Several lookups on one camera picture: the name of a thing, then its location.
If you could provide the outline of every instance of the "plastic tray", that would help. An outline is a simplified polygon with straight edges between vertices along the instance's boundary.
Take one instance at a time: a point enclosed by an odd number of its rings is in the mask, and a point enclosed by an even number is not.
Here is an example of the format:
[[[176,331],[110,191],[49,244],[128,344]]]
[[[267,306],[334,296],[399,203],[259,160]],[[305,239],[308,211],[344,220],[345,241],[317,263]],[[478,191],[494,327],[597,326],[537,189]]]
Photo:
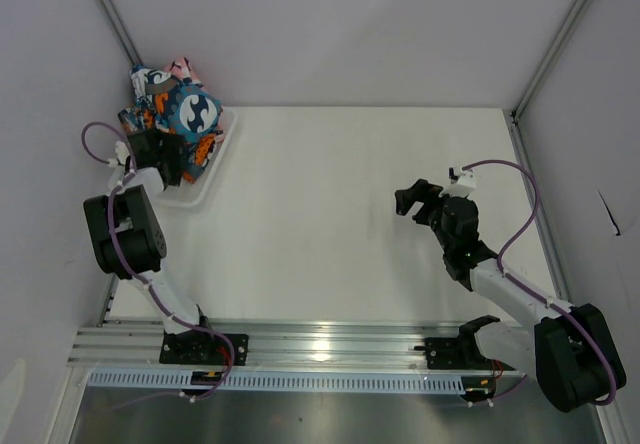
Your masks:
[[[237,122],[238,113],[236,110],[231,107],[225,107],[224,112],[220,116],[220,126],[226,129],[227,135],[222,144],[214,151],[211,162],[205,169],[204,174],[193,184],[189,184],[183,180],[179,187],[167,187],[162,194],[153,199],[153,203],[182,209],[197,207],[206,196],[209,187],[211,187],[213,177],[229,146]]]

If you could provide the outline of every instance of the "white wall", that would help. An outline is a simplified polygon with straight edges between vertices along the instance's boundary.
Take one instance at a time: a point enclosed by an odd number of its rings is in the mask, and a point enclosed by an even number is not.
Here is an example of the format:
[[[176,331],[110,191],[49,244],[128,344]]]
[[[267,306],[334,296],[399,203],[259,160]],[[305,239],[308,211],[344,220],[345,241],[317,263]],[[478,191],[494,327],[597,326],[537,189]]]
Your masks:
[[[618,401],[631,442],[640,442],[638,9],[640,0],[594,1],[522,126],[572,296],[604,311],[626,367]]]
[[[572,0],[115,1],[228,104],[512,108]]]
[[[104,291],[82,201],[105,175],[79,133],[116,120],[127,63],[93,0],[0,0],[0,28],[0,379],[26,359],[5,442],[31,444],[42,442],[75,331],[96,318]]]

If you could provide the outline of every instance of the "slit in wall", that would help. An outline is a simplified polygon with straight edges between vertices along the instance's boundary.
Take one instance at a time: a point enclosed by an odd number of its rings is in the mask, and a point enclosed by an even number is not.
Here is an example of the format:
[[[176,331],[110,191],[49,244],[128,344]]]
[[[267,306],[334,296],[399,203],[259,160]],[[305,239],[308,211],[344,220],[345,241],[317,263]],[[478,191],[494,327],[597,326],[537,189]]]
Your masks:
[[[620,226],[618,226],[618,223],[613,218],[613,214],[611,214],[611,209],[609,209],[609,206],[607,206],[607,201],[604,200],[604,197],[602,196],[602,193],[600,192],[600,190],[598,190],[598,195],[600,196],[600,200],[602,200],[602,204],[604,205],[604,208],[607,210],[607,215],[609,216],[609,220],[611,221],[611,225],[615,229],[615,235],[616,236],[620,236],[621,235]]]

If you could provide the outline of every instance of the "folded cloth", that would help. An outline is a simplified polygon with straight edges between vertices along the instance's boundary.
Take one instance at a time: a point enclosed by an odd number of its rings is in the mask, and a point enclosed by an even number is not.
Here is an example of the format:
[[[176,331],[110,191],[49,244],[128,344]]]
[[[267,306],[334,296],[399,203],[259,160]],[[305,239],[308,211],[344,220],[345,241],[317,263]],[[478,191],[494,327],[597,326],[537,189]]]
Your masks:
[[[164,70],[135,66],[131,83],[135,103],[118,113],[123,129],[132,133],[155,127],[183,136],[183,178],[195,182],[225,137],[218,125],[220,101],[207,92],[184,57]]]

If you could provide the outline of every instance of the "perforated metal strip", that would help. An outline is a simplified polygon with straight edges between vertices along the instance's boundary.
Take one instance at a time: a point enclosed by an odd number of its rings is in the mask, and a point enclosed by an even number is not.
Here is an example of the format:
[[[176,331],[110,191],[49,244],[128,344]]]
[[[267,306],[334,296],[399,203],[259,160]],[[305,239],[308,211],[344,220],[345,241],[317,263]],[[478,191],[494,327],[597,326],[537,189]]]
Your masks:
[[[206,389],[191,384],[191,371],[101,368],[88,385],[156,389]],[[340,374],[315,372],[234,371],[221,386],[228,390],[288,392],[356,392],[378,394],[464,394],[460,376]]]

